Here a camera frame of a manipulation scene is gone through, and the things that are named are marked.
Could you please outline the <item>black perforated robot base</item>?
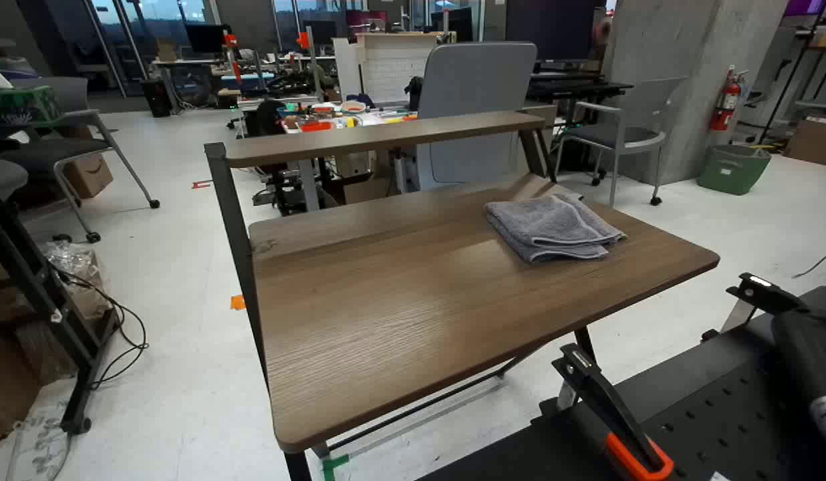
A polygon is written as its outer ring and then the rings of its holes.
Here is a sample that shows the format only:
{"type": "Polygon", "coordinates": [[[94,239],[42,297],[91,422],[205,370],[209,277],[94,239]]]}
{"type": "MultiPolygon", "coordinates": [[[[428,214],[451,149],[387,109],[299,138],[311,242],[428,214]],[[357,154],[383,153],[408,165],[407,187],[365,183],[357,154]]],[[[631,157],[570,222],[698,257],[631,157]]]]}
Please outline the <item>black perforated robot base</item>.
{"type": "MultiPolygon", "coordinates": [[[[672,481],[826,481],[826,441],[772,341],[772,317],[718,333],[618,385],[672,481]]],[[[625,481],[582,402],[533,420],[422,481],[625,481]]]]}

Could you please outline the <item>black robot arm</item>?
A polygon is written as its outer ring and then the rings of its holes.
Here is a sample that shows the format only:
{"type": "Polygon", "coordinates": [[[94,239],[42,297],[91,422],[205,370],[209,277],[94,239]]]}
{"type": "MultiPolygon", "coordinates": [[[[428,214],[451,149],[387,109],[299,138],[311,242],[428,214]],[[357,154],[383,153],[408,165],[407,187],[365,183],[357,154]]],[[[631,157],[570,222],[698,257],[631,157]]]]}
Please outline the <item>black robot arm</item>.
{"type": "Polygon", "coordinates": [[[781,313],[772,317],[772,338],[807,416],[826,441],[826,313],[781,313]]]}

